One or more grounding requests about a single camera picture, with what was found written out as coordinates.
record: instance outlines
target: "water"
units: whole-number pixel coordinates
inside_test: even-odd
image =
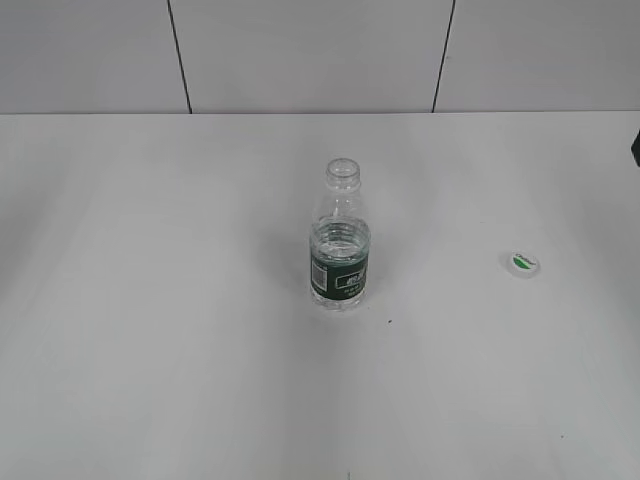
[[[369,254],[371,233],[364,220],[351,217],[324,217],[311,227],[311,255],[329,266],[348,266]],[[316,303],[330,310],[347,310],[362,300],[364,291],[348,300],[329,300],[311,289]]]

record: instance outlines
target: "green leaf logo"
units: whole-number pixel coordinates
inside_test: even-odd
[[[515,263],[518,267],[522,268],[523,270],[531,270],[531,267],[529,266],[529,264],[523,262],[518,257],[515,257],[513,259],[513,263]]]

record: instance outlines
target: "panel seam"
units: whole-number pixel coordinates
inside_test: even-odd
[[[184,73],[184,65],[182,63],[182,53],[180,52],[180,43],[178,42],[178,33],[176,32],[176,22],[173,18],[173,8],[171,8],[171,0],[167,0],[167,10],[169,12],[169,21],[171,22],[171,31],[173,32],[173,42],[176,46],[176,54],[178,55],[178,65],[180,66],[180,75],[182,77],[182,88],[187,99],[187,108],[189,113],[193,113],[191,108],[191,99],[189,98],[189,87],[187,86],[187,77]]]
[[[456,0],[451,2],[451,14],[449,15],[449,25],[447,26],[447,35],[444,39],[444,48],[442,49],[442,59],[440,60],[440,70],[438,71],[438,82],[436,83],[436,91],[433,96],[433,105],[431,113],[435,113],[438,103],[438,94],[440,93],[440,81],[442,80],[442,71],[444,70],[444,62],[447,59],[447,49],[449,48],[449,37],[451,36],[451,25],[453,24],[453,14],[456,11]]]

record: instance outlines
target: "bottle mouth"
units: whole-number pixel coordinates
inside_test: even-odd
[[[360,187],[360,166],[350,158],[336,158],[327,165],[327,185],[340,190]]]

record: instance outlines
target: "white wall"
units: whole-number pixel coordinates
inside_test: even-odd
[[[165,2],[0,2],[0,113],[186,111]]]
[[[422,112],[453,0],[171,0],[195,112]],[[640,109],[640,1],[457,0],[437,111]],[[0,1],[0,113],[187,112],[166,0]]]
[[[451,0],[172,3],[194,111],[431,111]]]
[[[458,0],[438,111],[640,108],[640,1]]]

